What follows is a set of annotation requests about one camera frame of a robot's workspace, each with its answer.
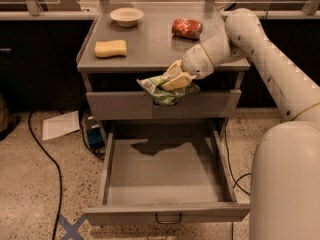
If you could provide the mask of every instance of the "blue object on floor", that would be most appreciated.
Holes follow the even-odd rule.
[[[84,240],[84,238],[78,233],[79,227],[83,224],[83,222],[86,220],[86,217],[84,214],[78,219],[78,221],[71,225],[61,214],[59,216],[59,223],[60,225],[65,229],[66,234],[64,237],[61,238],[61,240]]]
[[[88,144],[91,149],[102,147],[104,145],[102,135],[99,128],[92,128],[87,130]]]

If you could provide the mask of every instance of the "drawer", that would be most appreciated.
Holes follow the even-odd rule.
[[[209,119],[113,121],[91,225],[240,221],[249,212],[233,192]]]
[[[139,91],[87,93],[96,120],[229,117],[240,96],[240,90],[201,91],[174,106],[158,106],[149,95]]]

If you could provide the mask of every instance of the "white bowl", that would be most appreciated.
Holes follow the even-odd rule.
[[[133,27],[143,16],[143,11],[137,8],[119,8],[110,13],[111,19],[118,22],[121,27]]]

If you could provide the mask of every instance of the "speckled floor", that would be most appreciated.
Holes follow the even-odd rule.
[[[0,239],[51,239],[59,197],[57,169],[32,138],[29,114],[18,115],[20,124],[0,142]],[[43,120],[56,115],[59,112],[34,113],[31,126],[39,140]],[[236,110],[227,127],[235,178],[250,172],[257,143],[280,121],[275,108]],[[85,148],[80,131],[41,143],[62,173],[63,199],[56,239],[232,239],[231,223],[92,227],[83,209],[97,204],[102,161]],[[240,184],[250,191],[250,177]],[[238,202],[250,202],[240,189],[235,193]],[[248,223],[249,216],[234,224],[233,239],[248,239]]]

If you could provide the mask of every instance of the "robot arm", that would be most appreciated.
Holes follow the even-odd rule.
[[[182,66],[201,79],[243,54],[256,66],[283,118],[291,121],[269,130],[256,149],[250,240],[318,239],[319,86],[268,39],[247,9],[226,19],[225,32],[188,50]]]
[[[320,123],[320,88],[266,36],[257,16],[238,9],[228,16],[225,31],[189,49],[182,58],[184,70],[196,79],[214,68],[250,57],[286,121]]]

